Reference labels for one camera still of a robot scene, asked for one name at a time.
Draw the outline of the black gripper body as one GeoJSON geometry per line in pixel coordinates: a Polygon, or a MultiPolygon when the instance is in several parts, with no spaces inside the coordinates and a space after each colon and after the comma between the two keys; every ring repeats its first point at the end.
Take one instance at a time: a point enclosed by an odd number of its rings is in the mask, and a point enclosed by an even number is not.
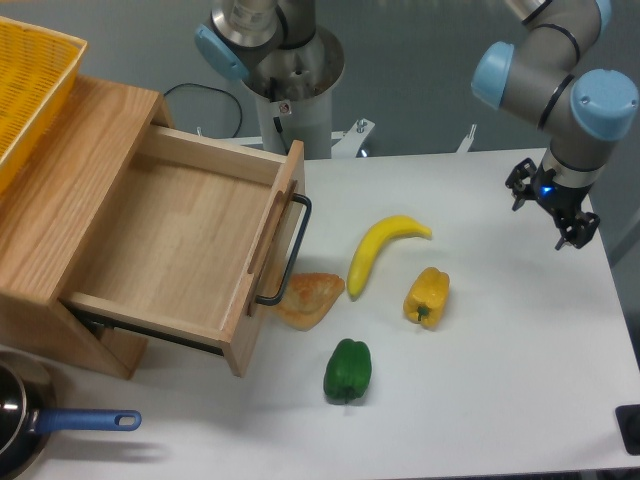
{"type": "Polygon", "coordinates": [[[582,210],[582,202],[591,184],[566,186],[558,183],[558,178],[555,169],[545,170],[543,165],[537,168],[531,181],[537,203],[552,216],[555,223],[574,223],[578,220],[592,222],[594,213],[582,210]]]}

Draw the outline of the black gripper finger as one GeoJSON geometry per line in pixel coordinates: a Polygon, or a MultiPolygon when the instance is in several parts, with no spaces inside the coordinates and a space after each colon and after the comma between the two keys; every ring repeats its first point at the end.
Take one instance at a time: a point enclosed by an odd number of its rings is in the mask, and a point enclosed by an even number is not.
{"type": "Polygon", "coordinates": [[[577,211],[570,216],[555,215],[554,222],[560,232],[555,249],[560,250],[565,245],[581,249],[593,239],[600,225],[600,217],[593,212],[577,211]]]}
{"type": "Polygon", "coordinates": [[[527,201],[536,199],[531,181],[536,174],[536,165],[531,158],[518,163],[508,175],[505,186],[511,191],[513,211],[519,210],[527,201]]]}

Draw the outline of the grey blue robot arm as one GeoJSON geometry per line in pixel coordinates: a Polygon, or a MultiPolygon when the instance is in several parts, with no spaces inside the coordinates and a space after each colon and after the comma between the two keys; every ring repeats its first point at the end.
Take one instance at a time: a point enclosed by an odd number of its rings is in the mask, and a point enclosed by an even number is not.
{"type": "Polygon", "coordinates": [[[617,143],[639,109],[639,91],[626,75],[574,69],[605,32],[608,1],[510,1],[528,32],[518,46],[493,44],[474,72],[473,94],[496,110],[527,121],[550,137],[540,162],[517,164],[505,185],[513,207],[534,201],[553,219],[560,246],[584,247],[599,217],[582,209],[617,143]]]}

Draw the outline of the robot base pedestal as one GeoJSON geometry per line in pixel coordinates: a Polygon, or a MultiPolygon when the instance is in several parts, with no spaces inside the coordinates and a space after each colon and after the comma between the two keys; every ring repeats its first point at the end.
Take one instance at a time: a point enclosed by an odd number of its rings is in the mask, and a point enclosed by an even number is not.
{"type": "Polygon", "coordinates": [[[216,1],[194,42],[214,71],[253,96],[265,150],[285,154],[300,141],[306,158],[330,158],[332,92],[345,58],[317,23],[315,1],[216,1]]]}

